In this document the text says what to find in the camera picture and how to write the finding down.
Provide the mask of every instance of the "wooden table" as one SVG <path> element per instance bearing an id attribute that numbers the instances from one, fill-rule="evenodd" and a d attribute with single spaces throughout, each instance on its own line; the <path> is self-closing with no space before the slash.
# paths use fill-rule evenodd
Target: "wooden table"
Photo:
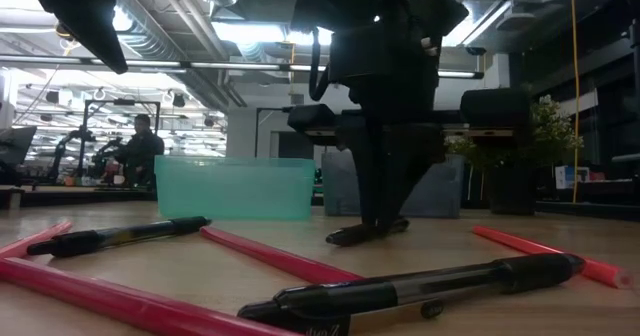
<path id="1" fill-rule="evenodd" d="M 557 215 L 497 217 L 463 211 L 461 220 L 414 220 L 409 232 L 354 248 L 335 248 L 324 236 L 354 218 L 314 216 L 309 222 L 219 222 L 221 229 L 336 267 L 376 276 L 482 263 L 519 255 L 473 235 L 495 227 L 577 254 L 624 266 L 640 278 L 640 224 Z M 158 219 L 154 203 L 130 202 L 32 208 L 0 214 L 0 244 L 61 220 L 74 230 L 126 226 Z M 70 259 L 37 262 L 235 314 L 282 288 L 304 284 L 199 235 L 156 240 Z M 561 287 L 520 295 L 474 298 L 436 320 L 415 315 L 377 325 L 375 335 L 638 335 L 640 293 L 582 277 Z M 120 322 L 0 282 L 2 336 L 146 335 Z"/>

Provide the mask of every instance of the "gray box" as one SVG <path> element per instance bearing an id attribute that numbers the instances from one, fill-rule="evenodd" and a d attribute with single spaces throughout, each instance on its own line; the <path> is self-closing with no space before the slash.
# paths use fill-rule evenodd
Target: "gray box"
<path id="1" fill-rule="evenodd" d="M 425 218 L 459 218 L 464 158 L 447 155 L 431 166 L 404 203 L 400 215 Z M 358 178 L 351 152 L 322 155 L 324 209 L 327 216 L 360 215 Z"/>

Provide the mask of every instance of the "potted plant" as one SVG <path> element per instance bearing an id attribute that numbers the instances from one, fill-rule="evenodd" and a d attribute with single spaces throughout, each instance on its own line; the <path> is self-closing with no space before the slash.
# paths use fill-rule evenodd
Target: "potted plant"
<path id="1" fill-rule="evenodd" d="M 551 96 L 531 105 L 532 139 L 517 148 L 477 145 L 470 138 L 447 141 L 449 152 L 466 157 L 486 176 L 491 212 L 532 215 L 535 209 L 536 169 L 552 166 L 569 151 L 582 147 L 571 119 Z"/>

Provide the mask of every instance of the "pink plastic tube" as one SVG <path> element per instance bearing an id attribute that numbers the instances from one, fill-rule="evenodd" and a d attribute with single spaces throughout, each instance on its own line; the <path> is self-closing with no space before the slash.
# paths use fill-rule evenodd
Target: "pink plastic tube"
<path id="1" fill-rule="evenodd" d="M 362 276 L 279 250 L 259 242 L 224 232 L 213 227 L 200 229 L 202 236 L 221 245 L 251 256 L 286 273 L 313 284 L 345 282 L 362 279 Z"/>
<path id="2" fill-rule="evenodd" d="M 474 226 L 473 233 L 528 254 L 565 252 L 548 246 L 540 245 L 538 243 L 520 237 L 509 235 L 498 230 L 490 229 L 488 227 Z M 599 262 L 584 257 L 582 258 L 586 261 L 584 271 L 582 271 L 583 276 L 615 288 L 626 289 L 633 286 L 633 277 L 628 271 L 617 266 L 606 264 L 604 262 Z"/>
<path id="3" fill-rule="evenodd" d="M 8 257 L 25 257 L 27 256 L 27 247 L 29 247 L 29 245 L 47 241 L 55 235 L 65 233 L 71 229 L 71 226 L 71 222 L 59 223 L 49 229 L 4 246 L 0 248 L 0 259 Z"/>
<path id="4" fill-rule="evenodd" d="M 0 279 L 158 335 L 301 336 L 186 302 L 17 258 L 0 260 Z"/>

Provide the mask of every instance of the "man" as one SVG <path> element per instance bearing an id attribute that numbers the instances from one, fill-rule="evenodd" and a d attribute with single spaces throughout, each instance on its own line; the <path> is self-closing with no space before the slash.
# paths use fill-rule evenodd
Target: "man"
<path id="1" fill-rule="evenodd" d="M 154 161 L 156 155 L 164 155 L 164 141 L 151 131 L 151 119 L 138 115 L 134 119 L 136 134 L 127 143 L 127 184 L 146 185 L 154 183 Z"/>

